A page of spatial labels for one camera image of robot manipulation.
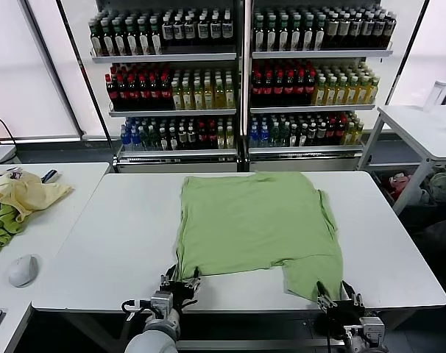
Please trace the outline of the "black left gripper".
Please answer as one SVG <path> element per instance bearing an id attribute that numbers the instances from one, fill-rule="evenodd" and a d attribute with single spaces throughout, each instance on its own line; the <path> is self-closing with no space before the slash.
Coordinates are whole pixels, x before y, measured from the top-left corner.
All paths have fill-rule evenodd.
<path id="1" fill-rule="evenodd" d="M 181 310 L 192 304 L 196 304 L 194 298 L 200 286 L 200 272 L 194 269 L 192 278 L 187 282 L 177 281 L 177 266 L 173 265 L 160 277 L 160 290 L 169 290 L 173 295 L 173 308 Z"/>

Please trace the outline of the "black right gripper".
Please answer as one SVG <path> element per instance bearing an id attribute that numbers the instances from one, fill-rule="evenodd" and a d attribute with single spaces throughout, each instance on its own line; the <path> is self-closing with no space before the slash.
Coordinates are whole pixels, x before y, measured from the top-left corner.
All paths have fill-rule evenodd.
<path id="1" fill-rule="evenodd" d="M 319 307 L 327 308 L 325 313 L 330 333 L 345 333 L 345 326 L 360 324 L 360 318 L 365 316 L 366 308 L 363 306 L 362 295 L 350 284 L 341 281 L 341 301 L 336 302 L 330 298 L 328 290 L 320 281 L 316 283 L 316 287 Z"/>

